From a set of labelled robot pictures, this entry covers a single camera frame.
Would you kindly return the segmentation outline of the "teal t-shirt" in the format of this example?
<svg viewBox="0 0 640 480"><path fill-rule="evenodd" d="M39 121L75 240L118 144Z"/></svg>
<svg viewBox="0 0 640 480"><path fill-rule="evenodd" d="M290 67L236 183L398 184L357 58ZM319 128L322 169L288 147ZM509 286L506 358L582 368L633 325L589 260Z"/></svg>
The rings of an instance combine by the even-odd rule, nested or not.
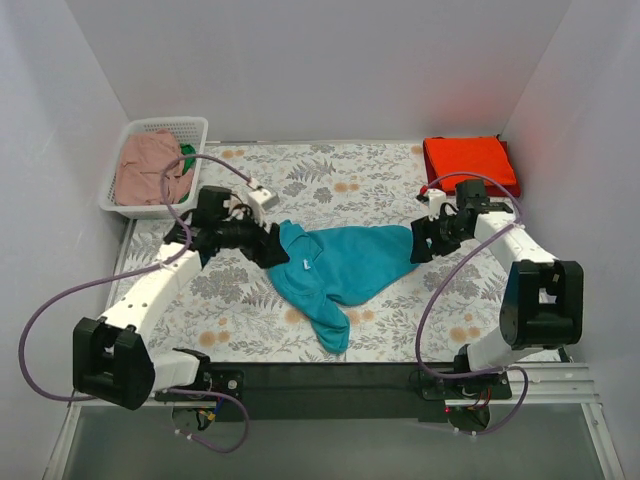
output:
<svg viewBox="0 0 640 480"><path fill-rule="evenodd" d="M332 354L349 344L350 320L341 308L368 302L417 267L410 262L413 237L405 226L307 231L287 220L279 240L289 261L268 269L267 276Z"/></svg>

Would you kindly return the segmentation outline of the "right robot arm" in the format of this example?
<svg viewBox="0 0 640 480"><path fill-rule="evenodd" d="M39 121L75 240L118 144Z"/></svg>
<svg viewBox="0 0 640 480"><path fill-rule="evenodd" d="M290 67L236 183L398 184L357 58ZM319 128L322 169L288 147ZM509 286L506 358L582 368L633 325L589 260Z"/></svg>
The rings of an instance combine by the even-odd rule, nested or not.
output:
<svg viewBox="0 0 640 480"><path fill-rule="evenodd" d="M481 340L465 346L450 373L416 360L426 375L452 381L464 397L475 397L489 384L489 375L515 367L522 358L543 350L576 344L583 330L584 270L576 261L560 260L527 232L521 206L513 195L494 201L487 176L466 172L449 203L434 183L421 188L417 200L426 216L412 222L411 261L428 263L478 241L445 277L449 284L482 250L488 250L507 273L499 310L499 324Z"/></svg>

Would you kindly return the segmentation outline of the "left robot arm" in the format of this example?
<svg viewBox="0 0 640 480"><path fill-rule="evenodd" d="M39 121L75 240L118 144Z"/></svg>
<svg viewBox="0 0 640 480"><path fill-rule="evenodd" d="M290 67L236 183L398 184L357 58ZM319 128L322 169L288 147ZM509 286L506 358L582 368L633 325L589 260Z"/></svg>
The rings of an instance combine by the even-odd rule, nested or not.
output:
<svg viewBox="0 0 640 480"><path fill-rule="evenodd" d="M175 223L152 271L99 318L83 318L74 328L74 388L129 410L142 406L151 394L175 387L190 399L205 398L213 386L206 355L174 349L152 356L148 342L177 294L221 250L237 249L262 269L288 262L278 225L265 221L266 211L278 201L276 193L262 186L244 201L229 189L206 186L195 208L172 210Z"/></svg>

